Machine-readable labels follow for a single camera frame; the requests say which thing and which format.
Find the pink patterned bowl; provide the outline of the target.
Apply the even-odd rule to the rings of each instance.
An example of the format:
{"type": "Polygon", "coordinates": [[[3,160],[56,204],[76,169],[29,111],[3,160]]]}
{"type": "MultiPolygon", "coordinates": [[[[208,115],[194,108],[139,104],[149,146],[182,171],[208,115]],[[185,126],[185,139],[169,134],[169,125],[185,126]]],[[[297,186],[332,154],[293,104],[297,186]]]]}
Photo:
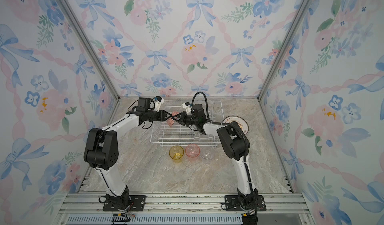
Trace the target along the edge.
{"type": "MultiPolygon", "coordinates": [[[[178,115],[178,114],[179,114],[179,112],[174,111],[174,112],[172,112],[171,117],[176,116],[176,115],[178,115]]],[[[174,123],[175,123],[175,120],[172,119],[172,118],[169,118],[169,119],[167,120],[167,124],[169,125],[169,127],[172,127],[174,123]]]]}

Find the yellow glass cup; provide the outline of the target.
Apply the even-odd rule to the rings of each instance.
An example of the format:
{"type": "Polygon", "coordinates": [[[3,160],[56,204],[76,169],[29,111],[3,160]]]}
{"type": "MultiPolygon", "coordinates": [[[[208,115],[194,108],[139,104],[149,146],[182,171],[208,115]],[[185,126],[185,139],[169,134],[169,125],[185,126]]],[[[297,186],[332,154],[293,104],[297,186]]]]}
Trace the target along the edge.
{"type": "Polygon", "coordinates": [[[181,146],[172,146],[169,150],[169,156],[174,163],[180,163],[185,154],[184,148],[181,146]]]}

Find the pink glass cup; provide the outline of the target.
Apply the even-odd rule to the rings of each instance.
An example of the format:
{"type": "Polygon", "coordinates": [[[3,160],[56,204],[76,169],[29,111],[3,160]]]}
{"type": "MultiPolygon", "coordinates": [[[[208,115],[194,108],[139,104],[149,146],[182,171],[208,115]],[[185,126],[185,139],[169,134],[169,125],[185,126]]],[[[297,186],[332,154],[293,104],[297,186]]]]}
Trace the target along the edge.
{"type": "Polygon", "coordinates": [[[190,161],[197,160],[200,156],[201,149],[197,144],[189,144],[185,148],[185,153],[190,161]]]}

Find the clear drinking glass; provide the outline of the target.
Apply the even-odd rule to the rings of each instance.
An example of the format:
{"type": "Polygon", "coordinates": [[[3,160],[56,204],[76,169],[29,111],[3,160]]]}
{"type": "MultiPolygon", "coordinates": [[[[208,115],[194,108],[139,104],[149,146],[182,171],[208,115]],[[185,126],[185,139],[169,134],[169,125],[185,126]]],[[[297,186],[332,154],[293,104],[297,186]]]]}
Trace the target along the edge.
{"type": "Polygon", "coordinates": [[[201,157],[203,159],[203,161],[211,161],[215,158],[215,149],[213,148],[208,148],[208,147],[204,147],[202,150],[201,150],[201,157]]]}

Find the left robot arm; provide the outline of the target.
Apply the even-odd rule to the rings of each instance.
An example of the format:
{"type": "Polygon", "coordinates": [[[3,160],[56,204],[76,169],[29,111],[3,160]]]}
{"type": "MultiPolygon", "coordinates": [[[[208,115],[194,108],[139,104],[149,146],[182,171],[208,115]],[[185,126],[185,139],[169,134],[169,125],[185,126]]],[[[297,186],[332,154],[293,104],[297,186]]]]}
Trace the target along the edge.
{"type": "Polygon", "coordinates": [[[162,110],[164,99],[140,97],[137,105],[116,122],[103,128],[93,128],[88,133],[84,161],[94,168],[107,187],[103,204],[120,211],[132,204],[129,188],[123,182],[116,165],[119,158],[118,140],[132,129],[146,122],[165,122],[171,113],[162,110]]]}

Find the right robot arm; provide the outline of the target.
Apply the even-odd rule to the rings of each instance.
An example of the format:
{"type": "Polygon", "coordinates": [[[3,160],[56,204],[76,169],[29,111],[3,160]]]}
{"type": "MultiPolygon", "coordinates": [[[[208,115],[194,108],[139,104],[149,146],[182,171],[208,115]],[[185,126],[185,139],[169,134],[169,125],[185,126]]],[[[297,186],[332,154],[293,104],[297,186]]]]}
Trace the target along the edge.
{"type": "Polygon", "coordinates": [[[172,119],[186,127],[194,126],[201,134],[219,137],[225,154],[234,164],[241,207],[245,211],[256,210],[259,194],[248,164],[250,141],[238,123],[212,121],[202,104],[193,105],[190,113],[182,112],[172,116],[172,119]]]}

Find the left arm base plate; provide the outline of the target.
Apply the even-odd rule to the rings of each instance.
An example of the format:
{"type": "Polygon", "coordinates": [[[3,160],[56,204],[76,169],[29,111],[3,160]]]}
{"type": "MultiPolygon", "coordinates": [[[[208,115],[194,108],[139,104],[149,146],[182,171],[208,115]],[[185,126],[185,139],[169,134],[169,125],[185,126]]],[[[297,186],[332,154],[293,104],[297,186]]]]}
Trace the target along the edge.
{"type": "Polygon", "coordinates": [[[104,212],[142,212],[144,210],[146,196],[133,195],[124,198],[105,195],[99,197],[99,202],[104,205],[104,212]]]}

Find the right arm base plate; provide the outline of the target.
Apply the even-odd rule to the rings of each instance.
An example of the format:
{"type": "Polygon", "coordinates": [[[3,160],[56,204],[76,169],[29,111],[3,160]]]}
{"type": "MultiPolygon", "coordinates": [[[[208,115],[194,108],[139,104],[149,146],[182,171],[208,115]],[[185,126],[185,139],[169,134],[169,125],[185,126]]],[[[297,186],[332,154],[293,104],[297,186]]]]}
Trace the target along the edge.
{"type": "Polygon", "coordinates": [[[222,210],[227,212],[251,212],[256,209],[257,212],[266,212],[267,207],[264,197],[257,195],[253,199],[252,195],[243,198],[238,195],[226,195],[225,201],[222,203],[222,210]]]}

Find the left aluminium corner post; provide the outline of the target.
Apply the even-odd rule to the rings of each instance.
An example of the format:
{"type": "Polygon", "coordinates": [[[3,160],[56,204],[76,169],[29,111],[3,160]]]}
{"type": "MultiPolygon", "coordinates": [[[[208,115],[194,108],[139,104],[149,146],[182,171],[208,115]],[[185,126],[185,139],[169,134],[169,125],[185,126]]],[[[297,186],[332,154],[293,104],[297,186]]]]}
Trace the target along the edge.
{"type": "Polygon", "coordinates": [[[94,63],[97,71],[101,75],[102,79],[104,79],[106,86],[111,91],[113,97],[119,101],[120,96],[117,93],[117,90],[115,89],[111,79],[107,75],[107,71],[102,66],[101,62],[99,61],[99,58],[97,56],[97,53],[92,47],[91,41],[89,40],[88,36],[86,35],[84,29],[82,28],[80,21],[76,17],[72,7],[70,6],[68,0],[56,0],[59,7],[63,10],[64,15],[68,18],[69,22],[71,23],[71,26],[73,26],[75,30],[75,34],[77,35],[78,39],[81,42],[81,45],[85,49],[86,53],[90,57],[91,61],[94,63]]]}

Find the aluminium corner post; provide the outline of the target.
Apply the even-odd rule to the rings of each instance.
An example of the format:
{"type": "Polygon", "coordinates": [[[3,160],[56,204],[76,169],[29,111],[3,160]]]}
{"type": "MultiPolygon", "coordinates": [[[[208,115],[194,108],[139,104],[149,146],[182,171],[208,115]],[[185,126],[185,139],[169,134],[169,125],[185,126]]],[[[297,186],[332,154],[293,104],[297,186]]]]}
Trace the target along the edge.
{"type": "Polygon", "coordinates": [[[299,9],[297,10],[294,16],[292,24],[287,30],[287,34],[283,40],[282,47],[279,53],[277,54],[277,57],[274,63],[272,64],[272,67],[269,73],[267,74],[267,78],[263,83],[262,89],[257,97],[259,103],[263,100],[263,98],[267,94],[267,90],[269,89],[269,86],[274,78],[274,75],[279,69],[281,62],[283,61],[283,57],[285,56],[286,52],[289,50],[291,42],[296,36],[298,26],[301,24],[302,20],[304,19],[304,16],[307,13],[308,8],[310,7],[310,4],[312,3],[312,1],[313,0],[302,0],[301,3],[299,4],[299,9]]]}
{"type": "Polygon", "coordinates": [[[64,15],[68,18],[69,22],[71,23],[71,26],[73,26],[75,30],[75,34],[77,35],[78,39],[81,42],[81,45],[85,49],[86,53],[90,57],[91,61],[94,63],[97,71],[101,75],[102,79],[104,79],[106,86],[111,91],[113,97],[119,101],[120,96],[117,93],[117,90],[115,89],[111,79],[107,75],[107,71],[102,66],[101,62],[99,61],[99,58],[97,56],[97,53],[92,47],[91,41],[89,40],[88,36],[86,35],[84,29],[82,28],[80,21],[76,17],[72,7],[70,6],[68,0],[56,0],[59,7],[63,10],[64,15]]]}

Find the aluminium front rail frame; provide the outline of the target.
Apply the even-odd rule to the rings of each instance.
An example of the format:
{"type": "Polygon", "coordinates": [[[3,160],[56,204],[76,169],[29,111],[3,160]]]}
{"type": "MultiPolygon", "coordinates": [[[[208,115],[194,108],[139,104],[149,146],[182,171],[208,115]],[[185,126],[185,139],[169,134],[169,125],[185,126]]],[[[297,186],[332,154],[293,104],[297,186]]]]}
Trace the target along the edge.
{"type": "Polygon", "coordinates": [[[132,193],[120,212],[101,203],[102,193],[66,196],[55,225],[313,225],[302,194],[261,194],[258,211],[240,208],[236,194],[132,193]]]}

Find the right aluminium corner post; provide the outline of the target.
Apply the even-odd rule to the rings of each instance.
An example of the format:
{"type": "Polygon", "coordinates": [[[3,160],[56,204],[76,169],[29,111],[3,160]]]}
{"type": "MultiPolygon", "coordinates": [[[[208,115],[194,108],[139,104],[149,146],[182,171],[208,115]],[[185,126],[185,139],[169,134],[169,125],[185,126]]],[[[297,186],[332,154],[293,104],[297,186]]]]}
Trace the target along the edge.
{"type": "Polygon", "coordinates": [[[286,52],[289,50],[291,42],[296,36],[298,26],[301,24],[302,20],[304,19],[304,16],[307,13],[308,8],[310,7],[310,4],[312,3],[312,1],[313,0],[302,0],[301,3],[299,4],[299,9],[297,10],[294,16],[292,24],[287,30],[287,34],[283,40],[282,47],[279,53],[277,54],[277,57],[274,63],[272,64],[272,67],[269,73],[267,74],[267,78],[263,83],[262,89],[257,97],[259,103],[263,100],[263,98],[267,94],[267,90],[269,89],[269,86],[274,78],[274,75],[279,69],[281,62],[283,61],[283,57],[285,56],[286,52]]]}

